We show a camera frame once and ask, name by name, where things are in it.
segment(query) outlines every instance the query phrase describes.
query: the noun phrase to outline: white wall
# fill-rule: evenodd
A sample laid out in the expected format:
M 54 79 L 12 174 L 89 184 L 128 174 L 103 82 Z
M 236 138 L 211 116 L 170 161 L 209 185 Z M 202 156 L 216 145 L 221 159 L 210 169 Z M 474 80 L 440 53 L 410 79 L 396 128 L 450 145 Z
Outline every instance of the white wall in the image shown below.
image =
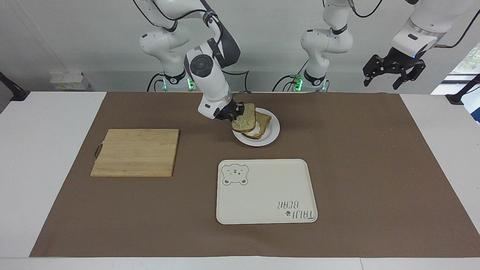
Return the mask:
M 281 76 L 296 73 L 307 59 L 300 36 L 309 28 L 327 28 L 319 0 L 209 0 L 242 50 L 230 71 L 252 70 L 252 91 L 270 91 Z M 370 12 L 377 0 L 358 1 L 357 11 Z M 349 28 L 351 51 L 330 55 L 330 91 L 395 92 L 393 75 L 377 77 L 363 86 L 362 67 L 373 54 L 385 56 L 389 42 L 408 19 L 413 7 L 403 0 L 385 1 L 372 17 L 353 14 Z M 442 43 L 461 35 L 475 10 L 462 16 Z M 185 52 L 210 37 L 197 20 L 185 20 L 192 40 Z M 145 91 L 149 78 L 162 70 L 159 62 L 142 52 L 138 40 L 152 30 L 130 0 L 4 0 L 0 2 L 0 70 L 29 90 L 51 90 L 49 72 L 83 71 L 96 91 Z M 431 93 L 479 40 L 477 22 L 455 49 L 433 49 L 424 60 L 420 79 L 397 93 Z M 233 90 L 243 81 L 227 77 Z

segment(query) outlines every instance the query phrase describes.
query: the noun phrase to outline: brown paper mat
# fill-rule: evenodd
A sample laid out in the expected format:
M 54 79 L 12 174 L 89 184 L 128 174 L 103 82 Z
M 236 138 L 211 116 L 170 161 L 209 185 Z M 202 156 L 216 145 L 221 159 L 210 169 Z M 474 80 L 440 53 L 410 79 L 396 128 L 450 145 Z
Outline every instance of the brown paper mat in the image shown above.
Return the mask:
M 480 236 L 399 95 L 238 96 L 280 121 L 262 148 L 201 116 L 200 99 L 108 93 L 30 256 L 480 257 Z M 91 178 L 110 128 L 180 129 L 173 177 Z M 218 223 L 219 162 L 276 158 L 308 163 L 318 220 Z

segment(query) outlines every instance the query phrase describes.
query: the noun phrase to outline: white tray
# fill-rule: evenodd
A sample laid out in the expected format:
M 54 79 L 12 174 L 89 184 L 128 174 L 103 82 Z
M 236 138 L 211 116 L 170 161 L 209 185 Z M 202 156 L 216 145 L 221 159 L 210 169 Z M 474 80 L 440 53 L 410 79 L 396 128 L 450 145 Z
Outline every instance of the white tray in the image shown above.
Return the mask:
M 221 224 L 317 220 L 303 160 L 224 160 L 218 165 L 216 219 Z

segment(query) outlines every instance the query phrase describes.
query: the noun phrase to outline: green led light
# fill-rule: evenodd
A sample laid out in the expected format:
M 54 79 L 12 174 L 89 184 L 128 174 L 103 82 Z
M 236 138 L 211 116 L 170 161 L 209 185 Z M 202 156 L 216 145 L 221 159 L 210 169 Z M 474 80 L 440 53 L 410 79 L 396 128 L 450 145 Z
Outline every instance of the green led light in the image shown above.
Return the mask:
M 188 88 L 190 88 L 190 90 L 195 89 L 195 83 L 190 78 L 187 78 L 187 80 L 188 80 Z
M 301 91 L 302 84 L 303 84 L 303 80 L 298 79 L 297 84 L 295 85 L 295 91 Z

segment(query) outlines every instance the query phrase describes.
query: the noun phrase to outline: window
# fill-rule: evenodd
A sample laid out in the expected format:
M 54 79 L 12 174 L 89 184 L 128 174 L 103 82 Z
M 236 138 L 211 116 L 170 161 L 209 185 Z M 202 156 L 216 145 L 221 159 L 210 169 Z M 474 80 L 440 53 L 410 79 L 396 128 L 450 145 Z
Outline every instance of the window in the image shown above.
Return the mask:
M 451 74 L 478 74 L 480 73 L 480 43 L 463 59 Z

